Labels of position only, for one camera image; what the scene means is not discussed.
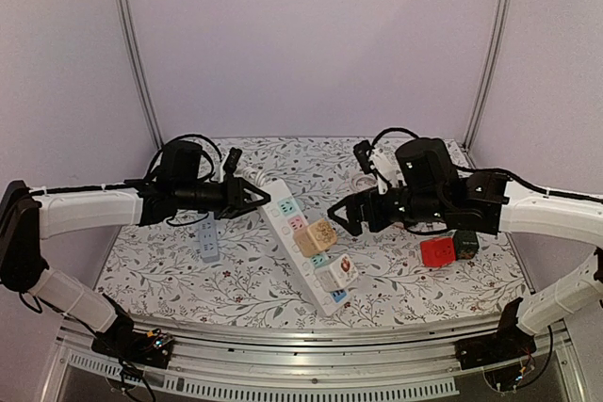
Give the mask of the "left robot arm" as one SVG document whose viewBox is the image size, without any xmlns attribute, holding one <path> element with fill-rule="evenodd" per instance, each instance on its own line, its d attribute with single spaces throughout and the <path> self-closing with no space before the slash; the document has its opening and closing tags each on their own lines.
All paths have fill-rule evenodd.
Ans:
<svg viewBox="0 0 603 402">
<path fill-rule="evenodd" d="M 82 323 L 94 336 L 93 351 L 165 368 L 172 354 L 171 335 L 159 329 L 137 332 L 117 301 L 51 267 L 41 255 L 41 242 L 87 230 L 151 226 L 180 211 L 236 218 L 270 200 L 266 191 L 236 176 L 221 182 L 131 180 L 49 190 L 13 181 L 1 201 L 1 283 Z"/>
</svg>

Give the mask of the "long white power strip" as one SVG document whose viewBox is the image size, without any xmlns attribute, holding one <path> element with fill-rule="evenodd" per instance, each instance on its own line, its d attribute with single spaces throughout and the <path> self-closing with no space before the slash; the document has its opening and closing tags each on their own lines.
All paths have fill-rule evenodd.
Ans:
<svg viewBox="0 0 603 402">
<path fill-rule="evenodd" d="M 269 194 L 270 202 L 259 208 L 279 250 L 289 264 L 294 279 L 322 316 L 333 316 L 350 301 L 350 293 L 343 288 L 326 290 L 316 275 L 329 257 L 325 251 L 310 256 L 302 246 L 310 247 L 310 223 L 296 202 L 285 181 L 276 179 L 261 189 Z"/>
</svg>

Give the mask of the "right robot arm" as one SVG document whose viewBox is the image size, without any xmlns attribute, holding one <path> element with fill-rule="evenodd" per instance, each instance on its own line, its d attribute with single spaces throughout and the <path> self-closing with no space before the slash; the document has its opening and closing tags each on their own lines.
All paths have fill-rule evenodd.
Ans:
<svg viewBox="0 0 603 402">
<path fill-rule="evenodd" d="M 455 343 L 462 369 L 505 362 L 536 349 L 554 323 L 602 298 L 602 199 L 537 187 L 502 169 L 473 169 L 462 177 L 407 176 L 403 185 L 352 193 L 328 210 L 347 233 L 378 233 L 395 223 L 443 224 L 448 231 L 530 237 L 543 248 L 587 249 L 583 262 L 539 291 L 509 302 L 495 331 Z"/>
</svg>

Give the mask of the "white cube adapter red flower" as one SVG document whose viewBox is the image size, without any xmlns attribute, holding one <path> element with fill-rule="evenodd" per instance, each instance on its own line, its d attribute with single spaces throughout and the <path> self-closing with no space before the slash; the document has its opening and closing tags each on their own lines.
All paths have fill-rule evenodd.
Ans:
<svg viewBox="0 0 603 402">
<path fill-rule="evenodd" d="M 348 254 L 342 254 L 318 267 L 315 276 L 326 292 L 334 292 L 355 282 L 359 277 L 359 270 Z"/>
</svg>

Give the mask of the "dark green cube socket adapter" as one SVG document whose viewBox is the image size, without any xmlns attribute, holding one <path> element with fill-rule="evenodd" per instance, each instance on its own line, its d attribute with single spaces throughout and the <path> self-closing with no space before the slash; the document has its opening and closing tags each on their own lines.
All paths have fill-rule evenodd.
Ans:
<svg viewBox="0 0 603 402">
<path fill-rule="evenodd" d="M 457 260 L 471 260 L 480 249 L 477 234 L 472 231 L 458 230 L 452 236 L 452 240 Z"/>
</svg>

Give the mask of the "red cube socket adapter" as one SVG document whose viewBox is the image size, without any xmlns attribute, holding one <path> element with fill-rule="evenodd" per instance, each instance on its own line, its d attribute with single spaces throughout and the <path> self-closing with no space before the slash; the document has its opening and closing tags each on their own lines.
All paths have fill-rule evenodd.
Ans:
<svg viewBox="0 0 603 402">
<path fill-rule="evenodd" d="M 442 267 L 456 261 L 453 239 L 439 237 L 420 243 L 422 264 L 427 267 Z"/>
</svg>

